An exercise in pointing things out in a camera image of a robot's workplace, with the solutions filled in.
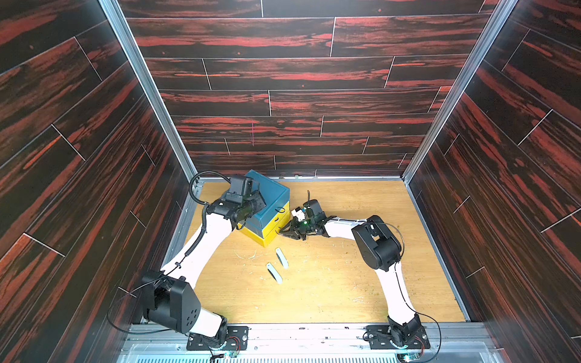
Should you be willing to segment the teal drawer cabinet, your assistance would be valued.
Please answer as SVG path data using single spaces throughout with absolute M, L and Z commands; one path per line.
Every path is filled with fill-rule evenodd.
M 275 216 L 275 209 L 284 207 L 289 203 L 290 209 L 290 189 L 279 182 L 270 179 L 255 170 L 251 170 L 246 174 L 254 180 L 253 191 L 258 190 L 263 195 L 266 201 L 266 207 L 248 219 L 251 226 L 259 230 L 266 227 L 266 225 Z

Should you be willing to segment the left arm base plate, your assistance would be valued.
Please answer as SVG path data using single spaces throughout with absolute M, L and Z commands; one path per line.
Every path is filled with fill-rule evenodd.
M 243 325 L 226 325 L 219 329 L 214 337 L 190 333 L 186 345 L 187 351 L 245 351 L 248 347 L 249 327 Z

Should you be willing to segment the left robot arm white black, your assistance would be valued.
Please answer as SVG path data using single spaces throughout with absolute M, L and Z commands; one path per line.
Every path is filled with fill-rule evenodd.
M 192 239 L 161 270 L 142 278 L 142 314 L 171 331 L 200 339 L 213 349 L 227 341 L 226 317 L 201 307 L 195 286 L 217 248 L 246 219 L 266 207 L 259 191 L 225 192 L 204 204 L 201 226 Z

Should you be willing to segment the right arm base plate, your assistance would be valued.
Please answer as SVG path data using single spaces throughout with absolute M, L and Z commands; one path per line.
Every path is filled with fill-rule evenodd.
M 426 350 L 431 348 L 425 328 L 402 328 L 399 325 L 368 325 L 363 340 L 371 349 L 382 350 Z

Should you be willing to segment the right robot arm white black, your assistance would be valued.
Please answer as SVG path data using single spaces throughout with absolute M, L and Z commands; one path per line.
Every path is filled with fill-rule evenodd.
M 306 240 L 319 235 L 354 240 L 366 265 L 375 270 L 388 307 L 391 343 L 407 348 L 422 329 L 419 314 L 409 299 L 402 275 L 403 246 L 379 216 L 367 219 L 342 219 L 327 216 L 317 200 L 310 200 L 291 211 L 292 219 L 280 235 Z

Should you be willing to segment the white fruit knife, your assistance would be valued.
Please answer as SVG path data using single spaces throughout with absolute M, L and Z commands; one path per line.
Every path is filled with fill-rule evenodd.
M 267 268 L 267 271 L 269 272 L 269 274 L 275 279 L 275 281 L 278 284 L 282 284 L 283 283 L 282 276 L 278 273 L 278 271 L 276 270 L 276 268 L 273 266 L 272 263 L 267 263 L 266 264 L 266 268 Z
M 276 248 L 275 253 L 276 253 L 281 265 L 283 266 L 283 268 L 289 269 L 290 265 L 289 265 L 289 262 L 284 255 L 283 251 L 280 248 Z

